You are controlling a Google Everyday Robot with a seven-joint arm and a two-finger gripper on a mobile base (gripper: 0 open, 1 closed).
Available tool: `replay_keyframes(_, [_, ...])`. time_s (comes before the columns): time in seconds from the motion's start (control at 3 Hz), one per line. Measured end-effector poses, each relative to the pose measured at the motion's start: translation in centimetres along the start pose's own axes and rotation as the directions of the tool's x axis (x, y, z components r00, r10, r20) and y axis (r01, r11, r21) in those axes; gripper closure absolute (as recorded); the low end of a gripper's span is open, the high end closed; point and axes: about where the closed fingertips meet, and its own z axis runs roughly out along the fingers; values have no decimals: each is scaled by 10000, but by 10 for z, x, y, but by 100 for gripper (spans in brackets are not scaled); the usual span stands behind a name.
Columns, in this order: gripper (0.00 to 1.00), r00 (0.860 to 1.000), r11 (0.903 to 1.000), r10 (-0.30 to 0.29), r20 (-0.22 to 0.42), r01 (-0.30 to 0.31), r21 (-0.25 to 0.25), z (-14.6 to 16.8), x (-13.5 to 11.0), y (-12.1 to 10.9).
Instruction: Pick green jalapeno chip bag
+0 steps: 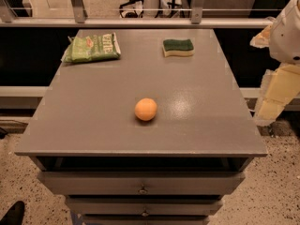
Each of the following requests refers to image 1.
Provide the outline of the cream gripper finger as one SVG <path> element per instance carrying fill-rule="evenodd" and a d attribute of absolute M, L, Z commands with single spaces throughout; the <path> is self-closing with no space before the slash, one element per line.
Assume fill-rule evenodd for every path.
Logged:
<path fill-rule="evenodd" d="M 299 65 L 281 64 L 275 71 L 267 69 L 255 105 L 255 120 L 275 121 L 299 93 Z"/>

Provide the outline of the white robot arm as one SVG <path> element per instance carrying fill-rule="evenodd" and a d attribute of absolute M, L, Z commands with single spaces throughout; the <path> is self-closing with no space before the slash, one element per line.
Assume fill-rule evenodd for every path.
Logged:
<path fill-rule="evenodd" d="M 253 37 L 250 45 L 269 48 L 280 65 L 267 69 L 254 111 L 257 126 L 275 122 L 285 107 L 300 93 L 300 0 L 290 0 L 271 25 Z"/>

